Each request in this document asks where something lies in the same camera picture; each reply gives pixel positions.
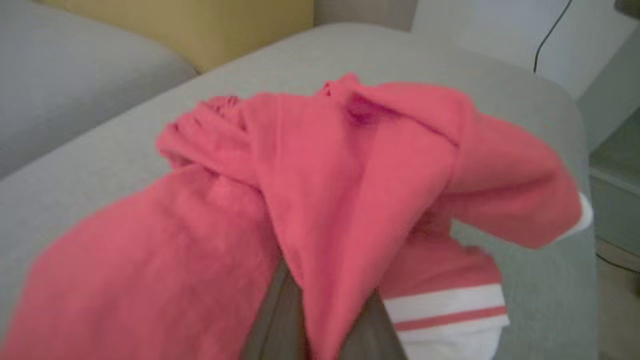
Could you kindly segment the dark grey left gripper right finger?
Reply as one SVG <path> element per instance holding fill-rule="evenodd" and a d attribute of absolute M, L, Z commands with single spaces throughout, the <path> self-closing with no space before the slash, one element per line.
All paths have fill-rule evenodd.
<path fill-rule="evenodd" d="M 379 292 L 365 301 L 340 350 L 341 360 L 406 360 Z"/>

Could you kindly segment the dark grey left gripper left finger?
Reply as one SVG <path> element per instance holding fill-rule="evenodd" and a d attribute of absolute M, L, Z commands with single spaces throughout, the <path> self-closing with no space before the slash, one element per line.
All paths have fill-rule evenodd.
<path fill-rule="evenodd" d="M 307 334 L 302 290 L 284 259 L 254 319 L 242 360 L 305 360 Z"/>

